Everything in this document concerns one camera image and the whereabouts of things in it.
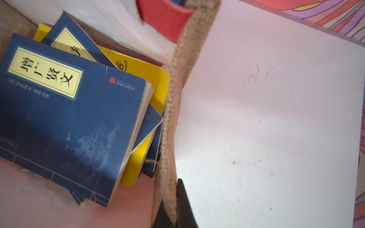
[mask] yellow book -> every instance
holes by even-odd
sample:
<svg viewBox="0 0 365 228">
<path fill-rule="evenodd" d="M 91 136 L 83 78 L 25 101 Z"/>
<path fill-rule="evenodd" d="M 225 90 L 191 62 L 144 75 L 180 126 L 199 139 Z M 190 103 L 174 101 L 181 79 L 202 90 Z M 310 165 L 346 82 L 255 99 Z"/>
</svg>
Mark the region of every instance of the yellow book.
<svg viewBox="0 0 365 228">
<path fill-rule="evenodd" d="M 38 30 L 35 33 L 33 39 L 39 42 L 42 41 L 50 30 L 50 27 L 39 24 Z M 169 75 L 165 71 L 165 69 L 101 46 L 99 46 L 99 48 L 115 64 L 115 66 L 119 70 L 144 78 L 153 85 L 155 92 L 151 98 L 150 104 L 160 114 L 162 114 L 167 96 L 169 79 Z M 151 134 L 130 155 L 122 178 L 120 180 L 120 182 L 124 185 L 132 187 L 136 183 L 139 173 L 142 169 L 143 162 L 146 158 L 147 150 L 151 144 L 153 135 L 154 133 Z"/>
</svg>

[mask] stack of books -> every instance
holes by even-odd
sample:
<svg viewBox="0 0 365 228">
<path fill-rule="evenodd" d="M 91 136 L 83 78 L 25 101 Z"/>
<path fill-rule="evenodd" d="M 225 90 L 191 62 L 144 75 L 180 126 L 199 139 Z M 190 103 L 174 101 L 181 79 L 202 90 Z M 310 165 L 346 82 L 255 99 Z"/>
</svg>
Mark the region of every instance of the stack of books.
<svg viewBox="0 0 365 228">
<path fill-rule="evenodd" d="M 153 177 L 168 74 L 98 46 L 66 12 L 0 62 L 0 156 L 107 207 L 119 183 Z"/>
</svg>

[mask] white board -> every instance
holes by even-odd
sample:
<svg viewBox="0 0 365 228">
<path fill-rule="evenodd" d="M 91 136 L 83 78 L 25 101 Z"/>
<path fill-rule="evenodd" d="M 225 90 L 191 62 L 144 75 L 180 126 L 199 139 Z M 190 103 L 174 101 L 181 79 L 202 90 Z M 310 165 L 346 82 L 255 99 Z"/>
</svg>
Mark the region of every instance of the white board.
<svg viewBox="0 0 365 228">
<path fill-rule="evenodd" d="M 362 46 L 223 0 L 175 136 L 200 228 L 352 227 L 364 60 Z"/>
</svg>

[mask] book title label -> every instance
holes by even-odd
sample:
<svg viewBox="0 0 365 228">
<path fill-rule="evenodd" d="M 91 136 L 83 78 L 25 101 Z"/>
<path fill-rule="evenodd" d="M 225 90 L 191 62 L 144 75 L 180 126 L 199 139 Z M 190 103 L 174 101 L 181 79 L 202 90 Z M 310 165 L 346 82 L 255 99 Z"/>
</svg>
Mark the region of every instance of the book title label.
<svg viewBox="0 0 365 228">
<path fill-rule="evenodd" d="M 76 39 L 76 37 L 65 27 L 58 37 L 51 44 L 52 47 L 62 51 L 83 57 L 90 61 L 96 62 L 85 47 Z"/>
<path fill-rule="evenodd" d="M 8 72 L 75 99 L 82 70 L 18 47 Z"/>
</svg>

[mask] red fabric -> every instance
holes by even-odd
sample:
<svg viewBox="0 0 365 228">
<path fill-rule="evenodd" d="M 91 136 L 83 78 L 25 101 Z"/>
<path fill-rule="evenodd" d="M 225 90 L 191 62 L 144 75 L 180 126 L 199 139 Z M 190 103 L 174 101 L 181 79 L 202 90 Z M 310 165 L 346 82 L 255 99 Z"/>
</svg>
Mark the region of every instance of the red fabric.
<svg viewBox="0 0 365 228">
<path fill-rule="evenodd" d="M 354 220 L 365 216 L 365 203 L 355 205 Z"/>
<path fill-rule="evenodd" d="M 194 13 L 193 9 L 182 7 L 170 0 L 137 0 L 137 7 L 143 20 L 175 43 Z"/>
</svg>

